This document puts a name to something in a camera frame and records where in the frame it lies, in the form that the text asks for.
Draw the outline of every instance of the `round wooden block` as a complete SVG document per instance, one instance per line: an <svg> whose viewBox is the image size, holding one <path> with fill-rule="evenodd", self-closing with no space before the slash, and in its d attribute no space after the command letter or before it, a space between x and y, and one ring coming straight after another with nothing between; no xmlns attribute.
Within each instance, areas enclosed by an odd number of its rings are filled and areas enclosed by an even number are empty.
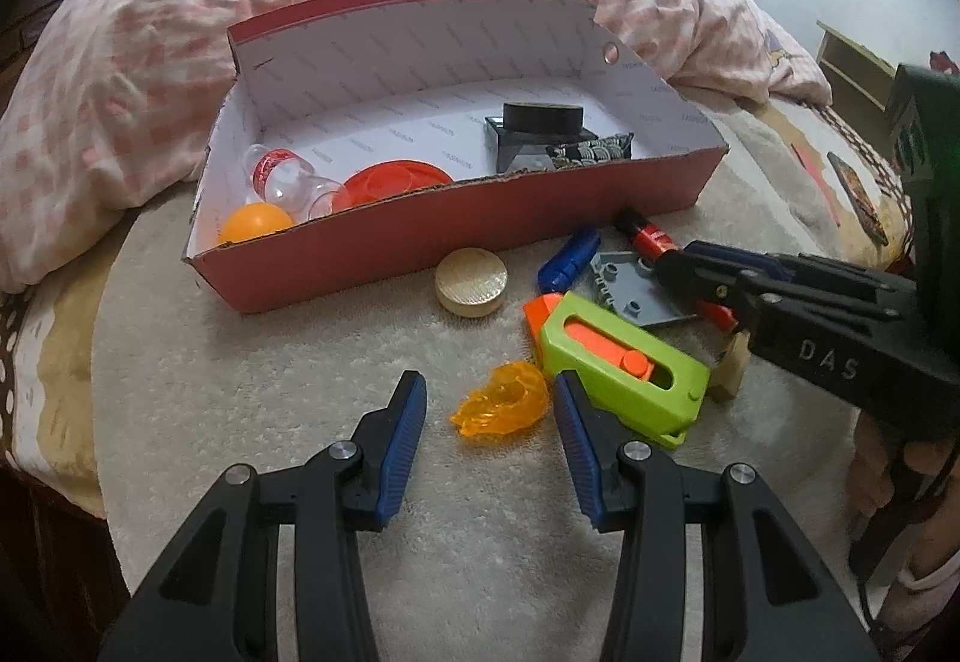
<svg viewBox="0 0 960 662"><path fill-rule="evenodd" d="M507 267L490 251L462 248L437 266L434 287L440 304L464 318L482 318L500 307Z"/></svg>

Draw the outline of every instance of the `cardboard box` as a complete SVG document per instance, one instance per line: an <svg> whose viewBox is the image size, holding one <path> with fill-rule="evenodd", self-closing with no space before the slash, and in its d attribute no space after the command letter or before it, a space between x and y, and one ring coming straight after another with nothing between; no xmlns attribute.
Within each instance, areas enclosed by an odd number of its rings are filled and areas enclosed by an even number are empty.
<svg viewBox="0 0 960 662"><path fill-rule="evenodd" d="M692 206L727 146L693 104L593 22L596 0L311 0L233 26L237 82L210 134L184 260L258 312L605 225L623 206ZM584 106L595 133L632 131L635 160L494 174L484 117L509 100ZM453 184L217 247L248 201L240 161L262 141L344 182L423 160Z"/></svg>

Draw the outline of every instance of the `red bottle label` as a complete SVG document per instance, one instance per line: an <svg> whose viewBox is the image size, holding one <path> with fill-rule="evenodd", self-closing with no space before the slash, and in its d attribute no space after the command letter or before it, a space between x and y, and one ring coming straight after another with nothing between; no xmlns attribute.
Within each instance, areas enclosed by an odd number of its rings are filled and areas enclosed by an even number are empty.
<svg viewBox="0 0 960 662"><path fill-rule="evenodd" d="M267 179L270 173L274 171L277 163L290 160L290 158L296 158L296 153L280 147L277 148L277 150L266 152L263 157L256 162L256 166L253 167L253 174L251 175L251 184L253 185L253 192L256 193L257 196L261 199L264 198L263 194L267 192Z"/></svg>

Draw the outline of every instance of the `wooden block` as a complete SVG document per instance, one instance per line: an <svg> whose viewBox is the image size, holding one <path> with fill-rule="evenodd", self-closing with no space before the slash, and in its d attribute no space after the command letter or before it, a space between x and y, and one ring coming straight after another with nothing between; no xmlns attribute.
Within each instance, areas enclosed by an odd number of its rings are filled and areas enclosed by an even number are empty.
<svg viewBox="0 0 960 662"><path fill-rule="evenodd" d="M738 331L731 336L726 349L720 355L720 360L710 372L707 383L707 393L714 402L729 402L740 391L743 373L750 360L750 349L747 347L749 343L749 331Z"/></svg>

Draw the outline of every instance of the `metal screw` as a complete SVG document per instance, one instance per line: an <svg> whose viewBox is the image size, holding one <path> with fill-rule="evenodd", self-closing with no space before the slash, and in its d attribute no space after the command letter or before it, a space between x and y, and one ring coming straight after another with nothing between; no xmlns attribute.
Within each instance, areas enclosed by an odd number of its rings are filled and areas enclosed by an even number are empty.
<svg viewBox="0 0 960 662"><path fill-rule="evenodd" d="M224 473L224 480L232 486L242 486L250 480L250 467L246 464L234 464Z"/></svg>
<svg viewBox="0 0 960 662"><path fill-rule="evenodd" d="M353 456L356 456L359 450L357 444L352 440L337 440L330 446L330 456L338 461L346 461L347 459L353 459Z"/></svg>
<svg viewBox="0 0 960 662"><path fill-rule="evenodd" d="M730 477L736 480L737 483L749 486L757 479L757 470L749 464L734 464L733 467L730 468Z"/></svg>
<svg viewBox="0 0 960 662"><path fill-rule="evenodd" d="M646 461L653 453L653 449L646 443L641 443L640 440L631 440L623 446L623 456L630 461Z"/></svg>

